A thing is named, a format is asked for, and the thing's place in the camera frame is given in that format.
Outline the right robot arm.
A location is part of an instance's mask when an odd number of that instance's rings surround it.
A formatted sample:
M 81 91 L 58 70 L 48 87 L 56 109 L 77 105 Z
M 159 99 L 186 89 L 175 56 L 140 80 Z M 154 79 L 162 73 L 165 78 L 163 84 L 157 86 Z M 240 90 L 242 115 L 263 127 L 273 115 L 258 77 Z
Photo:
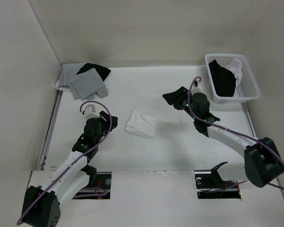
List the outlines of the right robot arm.
M 284 173 L 284 163 L 274 142 L 268 137 L 257 139 L 217 125 L 220 118 L 210 113 L 210 102 L 204 93 L 190 94 L 188 89 L 181 87 L 162 97 L 169 105 L 192 117 L 199 133 L 240 154 L 244 159 L 240 170 L 254 186 L 262 188 Z

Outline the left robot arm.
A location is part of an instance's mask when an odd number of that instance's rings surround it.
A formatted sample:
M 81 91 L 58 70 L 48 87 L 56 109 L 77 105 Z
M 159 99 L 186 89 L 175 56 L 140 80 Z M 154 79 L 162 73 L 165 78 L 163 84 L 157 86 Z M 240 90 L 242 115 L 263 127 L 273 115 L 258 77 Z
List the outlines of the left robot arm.
M 39 186 L 26 190 L 18 225 L 54 227 L 63 206 L 85 188 L 97 183 L 97 170 L 89 162 L 98 152 L 99 144 L 117 127 L 118 118 L 104 111 L 86 121 L 83 133 L 73 145 L 61 166 Z

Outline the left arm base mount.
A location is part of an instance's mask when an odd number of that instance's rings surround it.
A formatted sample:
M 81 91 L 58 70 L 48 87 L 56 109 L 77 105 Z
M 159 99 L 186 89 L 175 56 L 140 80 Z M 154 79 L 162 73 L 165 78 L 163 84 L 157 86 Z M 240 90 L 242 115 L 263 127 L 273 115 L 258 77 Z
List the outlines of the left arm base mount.
M 109 200 L 112 185 L 112 172 L 98 172 L 95 167 L 82 169 L 89 176 L 89 183 L 75 196 L 77 200 Z

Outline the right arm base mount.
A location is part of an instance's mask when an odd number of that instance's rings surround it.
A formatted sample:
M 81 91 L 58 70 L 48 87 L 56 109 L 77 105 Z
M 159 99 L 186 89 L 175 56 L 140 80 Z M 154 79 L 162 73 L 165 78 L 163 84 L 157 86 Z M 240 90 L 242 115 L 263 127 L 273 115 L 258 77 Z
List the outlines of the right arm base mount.
M 198 199 L 241 199 L 239 186 L 225 189 L 237 181 L 224 181 L 218 174 L 218 169 L 226 164 L 222 162 L 210 170 L 196 170 L 195 183 Z

